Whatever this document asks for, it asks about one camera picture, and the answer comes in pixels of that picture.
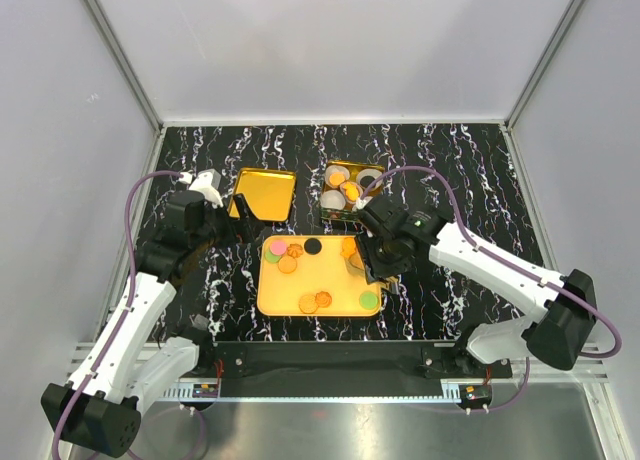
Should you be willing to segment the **black sandwich cookie top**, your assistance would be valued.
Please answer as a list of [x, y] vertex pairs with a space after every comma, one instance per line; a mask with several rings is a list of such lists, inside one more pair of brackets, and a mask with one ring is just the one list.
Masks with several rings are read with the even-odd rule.
[[322, 242], [318, 238], [308, 238], [304, 242], [304, 250], [309, 255], [317, 255], [322, 250]]

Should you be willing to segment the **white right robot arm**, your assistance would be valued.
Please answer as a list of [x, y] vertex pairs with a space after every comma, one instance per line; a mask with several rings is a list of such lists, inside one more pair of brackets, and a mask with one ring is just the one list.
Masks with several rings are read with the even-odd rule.
[[571, 370], [595, 325], [592, 279], [523, 261], [436, 210], [409, 212], [386, 196], [357, 204], [355, 236], [268, 237], [258, 310], [272, 317], [376, 315], [382, 291], [421, 260], [464, 275], [507, 300], [521, 317], [468, 329], [440, 363], [476, 376], [499, 360], [534, 357]]

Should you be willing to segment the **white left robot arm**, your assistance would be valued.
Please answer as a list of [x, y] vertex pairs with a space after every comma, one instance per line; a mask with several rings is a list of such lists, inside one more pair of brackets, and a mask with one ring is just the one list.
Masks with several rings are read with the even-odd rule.
[[172, 194], [153, 237], [134, 257], [136, 273], [93, 349], [65, 384], [48, 384], [40, 403], [62, 441], [119, 458], [127, 453], [142, 417], [185, 373], [208, 374], [216, 352], [194, 326], [170, 337], [143, 365], [136, 361], [160, 314], [176, 297], [200, 258], [214, 248], [255, 241], [264, 224], [241, 194], [231, 217], [197, 191]]

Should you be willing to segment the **black sandwich cookie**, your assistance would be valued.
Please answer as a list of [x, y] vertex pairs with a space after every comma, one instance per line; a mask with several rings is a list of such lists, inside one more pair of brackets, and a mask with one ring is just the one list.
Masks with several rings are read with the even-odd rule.
[[318, 238], [308, 238], [304, 242], [304, 250], [309, 255], [317, 255], [322, 250], [322, 242]]
[[359, 183], [363, 188], [369, 187], [372, 183], [375, 182], [375, 178], [373, 176], [363, 176]]

